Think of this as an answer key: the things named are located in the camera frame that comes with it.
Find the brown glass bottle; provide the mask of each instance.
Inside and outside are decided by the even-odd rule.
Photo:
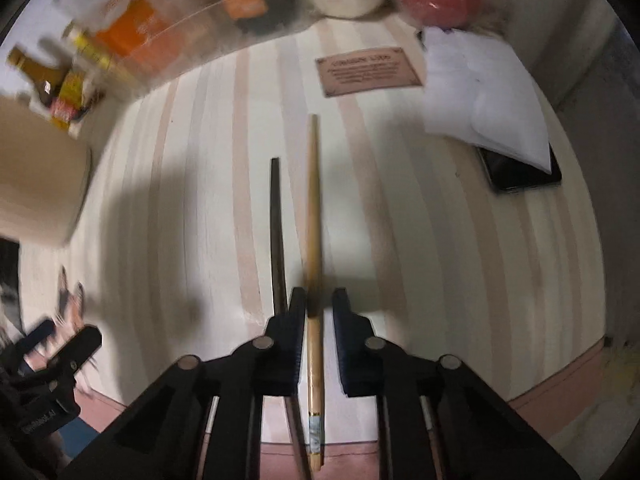
[[[49,108],[60,93],[60,87],[69,69],[44,66],[17,47],[9,53],[6,60],[31,80],[40,102]]]

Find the beige cylinder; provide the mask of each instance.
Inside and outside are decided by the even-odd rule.
[[[0,96],[0,235],[61,246],[71,238],[91,156],[19,102]]]

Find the black phone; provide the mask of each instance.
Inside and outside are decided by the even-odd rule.
[[[551,146],[549,146],[551,174],[484,148],[478,148],[478,153],[484,172],[497,192],[513,193],[524,189],[556,186],[562,181],[562,172]]]

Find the striped tablecloth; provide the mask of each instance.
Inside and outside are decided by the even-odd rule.
[[[68,247],[22,247],[25,324],[53,313],[64,265],[104,335],[90,383],[125,404],[180,355],[215,358],[262,333],[273,313],[270,158],[283,163],[292,287],[305,256],[306,120],[317,113],[328,288],[346,286],[377,334],[427,358],[458,354],[507,399],[582,355],[604,334],[602,256],[555,114],[540,94],[562,186],[497,196],[473,148],[424,131],[419,88],[324,97],[316,58],[396,45],[424,78],[414,31],[395,16],[324,20],[129,106]],[[110,114],[97,110],[83,133]],[[327,442],[375,440],[373,399],[341,393],[330,310],[326,325]],[[263,437],[288,442],[279,399],[266,400]]]

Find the wooden chopstick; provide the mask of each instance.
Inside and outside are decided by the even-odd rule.
[[[324,359],[322,354],[322,225],[320,205],[319,118],[309,116],[308,205],[306,215],[305,281],[308,294],[306,358],[309,402],[309,464],[324,463]]]
[[[287,311],[287,284],[284,272],[284,242],[282,240],[282,206],[280,200],[280,159],[271,159],[270,189],[270,233],[271,233],[271,285],[273,288],[273,313]],[[306,458],[305,431],[300,415],[298,396],[285,397],[285,411],[289,426],[289,437],[293,455],[302,480],[311,480],[309,462]]]

